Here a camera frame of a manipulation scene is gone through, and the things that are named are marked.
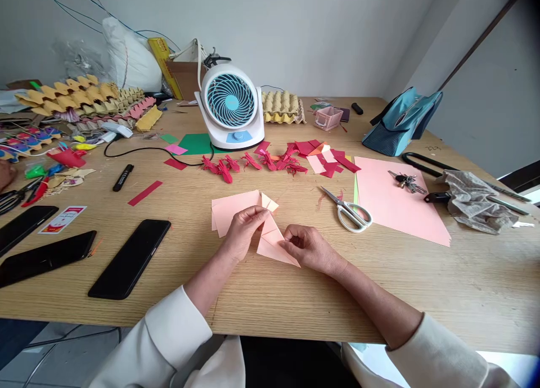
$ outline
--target keys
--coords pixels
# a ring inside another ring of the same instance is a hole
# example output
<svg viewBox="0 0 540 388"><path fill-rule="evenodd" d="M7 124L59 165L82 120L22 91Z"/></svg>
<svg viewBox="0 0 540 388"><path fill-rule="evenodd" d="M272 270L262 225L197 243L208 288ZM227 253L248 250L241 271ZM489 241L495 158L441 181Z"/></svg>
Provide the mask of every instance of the keys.
<svg viewBox="0 0 540 388"><path fill-rule="evenodd" d="M415 183L416 176L409 176L406 174L397 174L394 173L391 170L388 170L388 173L390 173L392 176L394 176L395 180L399 182L398 187L399 188L405 188L407 187L409 191L411 191L412 194L419 192L420 194L427 194L427 190L420 187L418 184Z"/></svg>

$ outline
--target white scissors handle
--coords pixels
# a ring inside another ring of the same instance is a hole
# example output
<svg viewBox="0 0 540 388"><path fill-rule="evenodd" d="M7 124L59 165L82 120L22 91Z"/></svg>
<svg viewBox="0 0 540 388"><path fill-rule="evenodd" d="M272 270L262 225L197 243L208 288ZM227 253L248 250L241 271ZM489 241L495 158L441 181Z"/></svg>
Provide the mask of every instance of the white scissors handle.
<svg viewBox="0 0 540 388"><path fill-rule="evenodd" d="M366 215L367 220L363 219L360 215L358 215L354 208L362 211ZM353 224L357 225L358 228L351 228L350 226L348 226L347 223L343 220L343 217L341 216L342 213L345 214ZM337 206L337 217L339 218L341 225L343 225L345 229L353 233L360 233L365 231L373 222L371 214L368 212L368 210L362 208L357 204L345 201L343 201L343 205Z"/></svg>

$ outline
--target white jacket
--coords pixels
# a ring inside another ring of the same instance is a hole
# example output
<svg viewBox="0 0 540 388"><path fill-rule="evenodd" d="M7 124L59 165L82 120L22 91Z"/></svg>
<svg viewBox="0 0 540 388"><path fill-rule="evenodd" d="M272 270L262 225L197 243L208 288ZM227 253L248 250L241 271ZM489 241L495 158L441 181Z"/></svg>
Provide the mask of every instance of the white jacket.
<svg viewBox="0 0 540 388"><path fill-rule="evenodd" d="M90 388L166 388L182 386L178 378L195 351L212 337L206 320L180 287L153 306L87 382ZM363 388L398 387L372 373L345 343L342 355ZM516 387L498 366L488 364L456 335L425 314L415 334L388 356L413 387ZM238 336L222 340L202 368L184 385L244 387L245 367Z"/></svg>

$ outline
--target gray cloth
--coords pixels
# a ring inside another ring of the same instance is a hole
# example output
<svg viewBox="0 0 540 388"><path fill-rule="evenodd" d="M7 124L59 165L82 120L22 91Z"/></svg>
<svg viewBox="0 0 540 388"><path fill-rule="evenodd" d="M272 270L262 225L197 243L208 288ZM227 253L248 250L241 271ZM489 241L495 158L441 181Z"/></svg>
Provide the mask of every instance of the gray cloth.
<svg viewBox="0 0 540 388"><path fill-rule="evenodd" d="M462 224L491 234L500 234L503 229L514 225L519 217L507 207L487 200L499 193L490 188L471 172L445 170L435 183L450 186L448 211Z"/></svg>

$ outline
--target card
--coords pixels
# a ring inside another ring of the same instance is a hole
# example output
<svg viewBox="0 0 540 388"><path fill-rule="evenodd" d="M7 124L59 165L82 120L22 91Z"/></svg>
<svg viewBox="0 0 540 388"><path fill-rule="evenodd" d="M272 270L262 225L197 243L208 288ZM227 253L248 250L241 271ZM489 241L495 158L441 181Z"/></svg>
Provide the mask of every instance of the card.
<svg viewBox="0 0 540 388"><path fill-rule="evenodd" d="M64 230L79 214L86 209L85 206L72 205L57 215L38 234L58 234Z"/></svg>

